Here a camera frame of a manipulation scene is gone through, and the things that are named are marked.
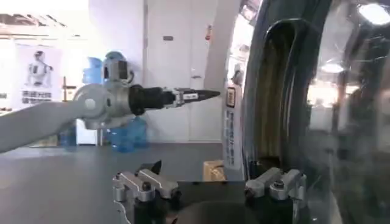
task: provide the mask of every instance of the door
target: door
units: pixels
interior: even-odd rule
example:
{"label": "door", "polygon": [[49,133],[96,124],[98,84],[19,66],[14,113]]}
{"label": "door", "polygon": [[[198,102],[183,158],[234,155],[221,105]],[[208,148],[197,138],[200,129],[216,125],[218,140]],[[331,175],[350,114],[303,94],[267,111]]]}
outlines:
{"label": "door", "polygon": [[[209,61],[208,50],[213,41],[213,23],[218,0],[192,0],[191,3],[191,87],[203,89],[205,69]],[[192,103],[190,105],[190,141],[219,142],[221,135],[221,97]]]}
{"label": "door", "polygon": [[[204,88],[208,47],[218,0],[148,0],[146,87]],[[221,99],[148,111],[152,142],[221,140]]]}
{"label": "door", "polygon": [[[190,87],[191,0],[148,0],[144,85]],[[190,108],[148,111],[152,142],[188,142]]]}

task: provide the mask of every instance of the robotic arm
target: robotic arm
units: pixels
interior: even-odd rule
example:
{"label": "robotic arm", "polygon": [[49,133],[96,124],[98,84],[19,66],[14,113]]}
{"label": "robotic arm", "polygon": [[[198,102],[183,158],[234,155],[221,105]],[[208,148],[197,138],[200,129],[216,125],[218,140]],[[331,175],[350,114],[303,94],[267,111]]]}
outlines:
{"label": "robotic arm", "polygon": [[189,88],[143,88],[125,85],[120,79],[123,65],[105,69],[104,85],[81,87],[70,102],[46,102],[0,117],[0,153],[52,136],[82,119],[88,129],[112,128],[146,110],[181,107],[219,95],[216,91]]}

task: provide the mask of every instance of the white humanoid robot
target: white humanoid robot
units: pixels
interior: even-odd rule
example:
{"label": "white humanoid robot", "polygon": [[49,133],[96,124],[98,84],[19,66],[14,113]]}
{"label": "white humanoid robot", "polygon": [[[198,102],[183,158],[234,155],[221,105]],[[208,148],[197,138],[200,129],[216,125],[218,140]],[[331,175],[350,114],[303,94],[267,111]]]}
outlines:
{"label": "white humanoid robot", "polygon": [[51,72],[53,67],[44,62],[44,52],[36,51],[34,62],[29,64],[29,74],[27,76],[27,86],[50,87]]}

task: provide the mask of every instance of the metal clamp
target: metal clamp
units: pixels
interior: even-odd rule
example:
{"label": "metal clamp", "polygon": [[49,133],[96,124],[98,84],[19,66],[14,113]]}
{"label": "metal clamp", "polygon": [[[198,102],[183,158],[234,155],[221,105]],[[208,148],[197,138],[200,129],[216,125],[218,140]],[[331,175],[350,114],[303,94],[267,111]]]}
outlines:
{"label": "metal clamp", "polygon": [[151,201],[155,197],[155,188],[146,181],[142,181],[130,172],[117,174],[113,178],[113,192],[115,201],[126,201],[127,190],[132,191],[133,197],[139,201]]}
{"label": "metal clamp", "polygon": [[253,197],[258,198],[264,196],[265,189],[268,188],[273,182],[279,180],[282,176],[282,171],[278,168],[271,168],[267,172],[263,173],[260,177],[249,180],[245,184],[245,188],[249,191]]}
{"label": "metal clamp", "polygon": [[269,193],[276,200],[285,200],[290,196],[305,201],[306,176],[299,170],[290,170],[269,187]]}
{"label": "metal clamp", "polygon": [[165,107],[181,107],[185,104],[184,101],[184,90],[188,90],[190,88],[164,88],[164,91],[171,92],[175,95],[175,101],[170,105],[165,105]]}
{"label": "metal clamp", "polygon": [[156,190],[159,191],[161,198],[171,199],[179,192],[179,185],[177,182],[172,182],[163,177],[153,173],[150,170],[143,169],[138,173],[138,177],[143,181],[150,182]]}

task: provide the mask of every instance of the robot poster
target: robot poster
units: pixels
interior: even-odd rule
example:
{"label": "robot poster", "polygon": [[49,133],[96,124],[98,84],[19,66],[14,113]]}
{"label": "robot poster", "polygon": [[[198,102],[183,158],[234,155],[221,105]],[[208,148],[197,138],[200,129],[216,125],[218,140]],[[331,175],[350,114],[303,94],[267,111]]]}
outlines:
{"label": "robot poster", "polygon": [[0,114],[4,110],[10,110],[10,98],[13,86],[12,66],[13,66],[13,45],[9,41],[0,41]]}
{"label": "robot poster", "polygon": [[13,107],[61,100],[62,51],[47,46],[16,45],[17,76]]}

